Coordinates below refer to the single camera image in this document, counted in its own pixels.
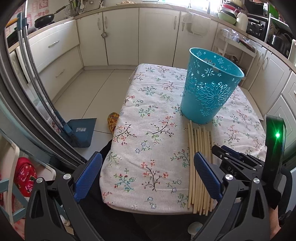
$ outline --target blue gripper pad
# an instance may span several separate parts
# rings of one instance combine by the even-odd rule
[[[234,151],[231,148],[229,148],[228,146],[224,146],[223,145],[223,146],[221,146],[221,149],[223,149],[224,151],[228,152],[232,157],[240,160],[239,154],[236,151]]]
[[[217,201],[222,199],[222,185],[215,173],[210,168],[204,156],[197,152],[194,155],[194,166],[211,198]]]
[[[91,185],[93,184],[97,174],[102,167],[102,155],[97,153],[94,158],[88,163],[80,177],[75,183],[74,199],[79,202],[85,198]]]

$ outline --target green bowl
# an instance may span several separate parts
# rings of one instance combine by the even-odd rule
[[[234,17],[229,16],[227,13],[224,13],[224,12],[218,12],[218,18],[222,19],[232,25],[234,25],[237,21]]]

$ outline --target pot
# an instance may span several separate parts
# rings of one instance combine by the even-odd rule
[[[62,11],[67,5],[61,7],[59,10],[57,10],[54,14],[48,14],[45,16],[42,16],[35,20],[35,28],[43,28],[46,25],[51,24],[51,22],[54,20],[54,15],[60,11]]]

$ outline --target screw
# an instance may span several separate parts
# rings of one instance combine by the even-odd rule
[[[256,183],[256,184],[259,184],[260,183],[260,180],[258,178],[254,178],[253,179],[253,182]]]
[[[65,174],[65,175],[63,176],[63,178],[64,178],[65,180],[68,180],[68,179],[71,178],[71,174]]]
[[[225,178],[230,181],[233,179],[233,176],[231,174],[226,174]]]
[[[41,183],[42,181],[43,181],[42,177],[37,178],[37,180],[36,180],[37,183]]]

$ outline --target teal plastic basket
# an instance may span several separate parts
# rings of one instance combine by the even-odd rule
[[[218,113],[241,79],[242,70],[212,51],[191,48],[181,101],[182,113],[195,123],[206,124]]]

